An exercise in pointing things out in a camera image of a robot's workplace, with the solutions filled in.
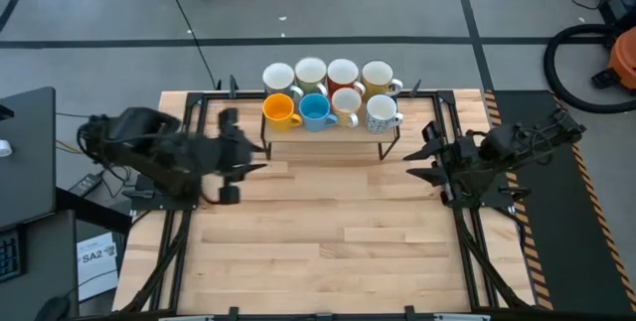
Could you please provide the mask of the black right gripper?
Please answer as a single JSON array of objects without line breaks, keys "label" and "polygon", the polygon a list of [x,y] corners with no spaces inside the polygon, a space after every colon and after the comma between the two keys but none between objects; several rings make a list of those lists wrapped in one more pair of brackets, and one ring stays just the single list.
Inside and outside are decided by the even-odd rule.
[{"label": "black right gripper", "polygon": [[444,145],[435,121],[426,124],[421,134],[424,145],[418,151],[403,157],[403,160],[425,160],[442,151],[444,169],[442,167],[411,168],[406,172],[428,182],[433,187],[441,186],[441,200],[445,206],[455,205],[455,194],[473,195],[471,172],[478,163],[478,149],[473,136],[471,134],[461,136]]}]

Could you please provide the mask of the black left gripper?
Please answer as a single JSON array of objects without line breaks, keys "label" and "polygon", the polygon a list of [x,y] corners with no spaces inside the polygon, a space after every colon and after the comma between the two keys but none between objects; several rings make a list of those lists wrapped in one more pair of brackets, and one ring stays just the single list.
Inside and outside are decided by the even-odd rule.
[{"label": "black left gripper", "polygon": [[219,189],[219,204],[233,205],[240,202],[238,182],[245,176],[266,167],[266,164],[245,164],[244,150],[264,152],[264,149],[248,140],[238,127],[239,110],[230,107],[219,113],[219,135],[197,137],[197,178],[217,175],[223,179]]}]

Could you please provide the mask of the yellow faceted mug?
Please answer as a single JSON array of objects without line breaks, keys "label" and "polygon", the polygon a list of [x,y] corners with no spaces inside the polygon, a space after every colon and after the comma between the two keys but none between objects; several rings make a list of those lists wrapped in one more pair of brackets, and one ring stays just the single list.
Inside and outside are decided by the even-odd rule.
[{"label": "yellow faceted mug", "polygon": [[274,130],[287,131],[303,123],[302,117],[295,112],[293,99],[283,93],[268,96],[263,103],[262,112]]}]

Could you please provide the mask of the white mug blue floral pattern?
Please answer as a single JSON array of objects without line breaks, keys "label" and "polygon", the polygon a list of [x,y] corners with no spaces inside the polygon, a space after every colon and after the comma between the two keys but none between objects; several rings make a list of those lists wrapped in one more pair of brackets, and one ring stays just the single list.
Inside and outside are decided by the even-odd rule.
[{"label": "white mug blue floral pattern", "polygon": [[397,103],[387,95],[374,95],[366,105],[367,129],[373,134],[382,134],[389,128],[400,126],[404,116],[398,112]]}]

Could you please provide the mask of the teal mug white handle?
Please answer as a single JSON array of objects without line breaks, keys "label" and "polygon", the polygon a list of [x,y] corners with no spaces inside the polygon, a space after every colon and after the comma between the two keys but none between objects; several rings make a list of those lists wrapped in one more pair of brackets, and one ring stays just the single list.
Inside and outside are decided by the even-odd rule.
[{"label": "teal mug white handle", "polygon": [[288,64],[269,65],[262,73],[262,81],[267,94],[283,93],[294,101],[299,101],[304,96],[303,90],[295,84],[294,69]]}]

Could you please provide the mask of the light blue mug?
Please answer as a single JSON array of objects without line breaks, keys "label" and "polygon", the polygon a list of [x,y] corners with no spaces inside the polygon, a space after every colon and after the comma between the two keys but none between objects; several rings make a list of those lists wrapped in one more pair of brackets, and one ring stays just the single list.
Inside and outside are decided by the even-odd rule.
[{"label": "light blue mug", "polygon": [[339,118],[331,112],[331,103],[326,95],[309,93],[299,104],[299,112],[306,130],[319,132],[328,127],[336,126]]}]

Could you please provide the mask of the mustard mug white handle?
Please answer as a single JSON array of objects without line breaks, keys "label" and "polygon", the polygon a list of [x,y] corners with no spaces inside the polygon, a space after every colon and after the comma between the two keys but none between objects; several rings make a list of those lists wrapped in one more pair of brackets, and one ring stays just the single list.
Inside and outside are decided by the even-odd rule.
[{"label": "mustard mug white handle", "polygon": [[364,64],[361,80],[366,89],[363,95],[364,102],[374,95],[394,96],[403,89],[403,83],[395,78],[393,68],[384,61],[375,60]]}]

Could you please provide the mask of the white mug yellow lattice pattern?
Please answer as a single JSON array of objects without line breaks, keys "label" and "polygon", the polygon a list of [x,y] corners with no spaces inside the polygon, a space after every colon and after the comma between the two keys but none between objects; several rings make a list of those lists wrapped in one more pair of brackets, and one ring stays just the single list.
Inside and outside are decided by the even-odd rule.
[{"label": "white mug yellow lattice pattern", "polygon": [[362,98],[357,90],[349,87],[336,90],[332,95],[331,105],[340,126],[355,128],[359,125],[357,112],[362,106]]}]

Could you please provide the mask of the green mug white handle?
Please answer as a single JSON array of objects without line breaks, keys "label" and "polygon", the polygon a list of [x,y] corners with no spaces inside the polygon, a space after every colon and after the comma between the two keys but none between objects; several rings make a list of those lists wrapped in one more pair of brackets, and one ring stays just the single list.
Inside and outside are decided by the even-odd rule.
[{"label": "green mug white handle", "polygon": [[296,84],[305,93],[327,94],[327,65],[316,57],[307,57],[298,61],[294,67]]}]

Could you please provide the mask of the orange-red mug white handle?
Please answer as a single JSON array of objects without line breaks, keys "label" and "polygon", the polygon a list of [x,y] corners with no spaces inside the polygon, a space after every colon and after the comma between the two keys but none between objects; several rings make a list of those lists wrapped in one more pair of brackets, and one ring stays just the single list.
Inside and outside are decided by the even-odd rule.
[{"label": "orange-red mug white handle", "polygon": [[328,93],[332,96],[338,89],[352,88],[360,95],[366,92],[366,87],[359,81],[360,71],[357,65],[347,59],[332,61],[327,67]]}]

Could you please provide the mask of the wooden shelf black metal legs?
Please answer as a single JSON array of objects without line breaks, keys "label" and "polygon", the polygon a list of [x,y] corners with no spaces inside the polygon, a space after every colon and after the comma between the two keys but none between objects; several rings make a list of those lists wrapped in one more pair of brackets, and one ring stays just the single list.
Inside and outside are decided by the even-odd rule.
[{"label": "wooden shelf black metal legs", "polygon": [[[300,101],[294,103],[295,112],[300,115]],[[274,130],[269,126],[262,113],[260,140],[265,150],[265,156],[267,159],[271,158],[272,145],[274,143],[302,143],[311,147],[325,145],[330,151],[341,151],[347,144],[366,143],[375,144],[378,147],[379,158],[383,160],[400,139],[399,126],[389,128],[382,134],[373,134],[367,129],[366,105],[362,104],[360,110],[363,112],[363,116],[358,116],[359,125],[357,127],[347,128],[337,123],[336,126],[328,127],[319,132],[306,130],[303,123],[301,126],[287,131]]]}]

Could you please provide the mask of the black power brick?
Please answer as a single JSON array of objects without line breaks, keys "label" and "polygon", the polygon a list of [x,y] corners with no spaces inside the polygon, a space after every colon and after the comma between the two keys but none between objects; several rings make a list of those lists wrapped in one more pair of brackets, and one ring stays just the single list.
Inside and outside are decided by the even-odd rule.
[{"label": "black power brick", "polygon": [[100,183],[102,177],[100,174],[86,174],[82,179],[69,188],[69,192],[81,198],[90,194]]}]

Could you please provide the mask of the black hazard-striped floor mat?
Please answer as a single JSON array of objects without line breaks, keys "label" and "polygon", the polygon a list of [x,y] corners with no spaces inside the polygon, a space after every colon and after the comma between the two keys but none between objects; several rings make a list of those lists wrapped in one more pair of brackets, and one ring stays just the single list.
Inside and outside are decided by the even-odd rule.
[{"label": "black hazard-striped floor mat", "polygon": [[636,316],[636,113],[571,115],[582,139],[517,173],[532,190],[535,295],[559,311]]}]

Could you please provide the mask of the white printed paper sheet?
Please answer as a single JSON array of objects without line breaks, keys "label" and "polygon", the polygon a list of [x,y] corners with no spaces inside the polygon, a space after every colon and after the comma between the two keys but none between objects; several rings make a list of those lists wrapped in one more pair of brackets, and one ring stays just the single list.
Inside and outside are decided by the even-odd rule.
[{"label": "white printed paper sheet", "polygon": [[79,302],[118,284],[117,248],[112,233],[77,243]]}]

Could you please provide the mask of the grey desk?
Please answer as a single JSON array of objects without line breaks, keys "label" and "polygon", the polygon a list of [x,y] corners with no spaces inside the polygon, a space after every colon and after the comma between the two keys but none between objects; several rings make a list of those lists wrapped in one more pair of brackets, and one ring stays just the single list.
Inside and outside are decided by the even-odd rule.
[{"label": "grey desk", "polygon": [[0,229],[46,216],[56,208],[56,91],[50,87],[0,98]]}]

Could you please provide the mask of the orange shop vacuum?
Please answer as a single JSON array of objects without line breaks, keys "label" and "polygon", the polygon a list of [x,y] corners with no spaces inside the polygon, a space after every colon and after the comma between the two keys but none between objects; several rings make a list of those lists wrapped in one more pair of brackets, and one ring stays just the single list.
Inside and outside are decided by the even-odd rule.
[{"label": "orange shop vacuum", "polygon": [[596,88],[622,85],[636,93],[636,27],[622,33],[610,50],[610,58],[604,71],[591,78]]}]

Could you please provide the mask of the dark lower desk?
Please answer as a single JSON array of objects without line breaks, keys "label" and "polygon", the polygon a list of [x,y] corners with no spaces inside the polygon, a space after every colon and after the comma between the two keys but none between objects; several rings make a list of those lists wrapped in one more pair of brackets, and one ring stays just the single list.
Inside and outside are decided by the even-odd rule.
[{"label": "dark lower desk", "polygon": [[33,321],[53,297],[65,296],[78,315],[76,219],[72,211],[26,225],[26,272],[0,283],[0,321]]}]

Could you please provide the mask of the black keyboard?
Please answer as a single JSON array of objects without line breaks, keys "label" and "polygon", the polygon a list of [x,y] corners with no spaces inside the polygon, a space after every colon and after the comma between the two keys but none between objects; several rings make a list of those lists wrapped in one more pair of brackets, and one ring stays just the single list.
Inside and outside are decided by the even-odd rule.
[{"label": "black keyboard", "polygon": [[26,272],[24,231],[15,228],[0,232],[0,283]]}]

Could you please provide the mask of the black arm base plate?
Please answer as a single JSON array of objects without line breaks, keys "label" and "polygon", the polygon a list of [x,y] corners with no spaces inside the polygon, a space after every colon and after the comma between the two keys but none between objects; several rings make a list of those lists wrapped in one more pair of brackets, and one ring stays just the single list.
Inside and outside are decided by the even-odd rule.
[{"label": "black arm base plate", "polygon": [[137,211],[187,211],[199,204],[202,178],[199,175],[168,171],[139,174],[133,190],[124,195]]},{"label": "black arm base plate", "polygon": [[484,191],[469,191],[458,183],[445,184],[441,190],[442,204],[449,208],[507,208],[513,204],[512,198],[498,190],[495,185]]}]

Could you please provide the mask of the black table frame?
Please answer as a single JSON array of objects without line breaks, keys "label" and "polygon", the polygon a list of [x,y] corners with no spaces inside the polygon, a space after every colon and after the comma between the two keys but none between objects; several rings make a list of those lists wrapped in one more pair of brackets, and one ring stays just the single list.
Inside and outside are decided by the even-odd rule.
[{"label": "black table frame", "polygon": [[202,202],[190,221],[177,310],[182,315],[285,321],[466,312],[481,304],[481,271],[467,278],[452,211],[410,175],[409,154],[433,116],[405,98],[393,150],[373,143],[276,143],[233,206]]}]

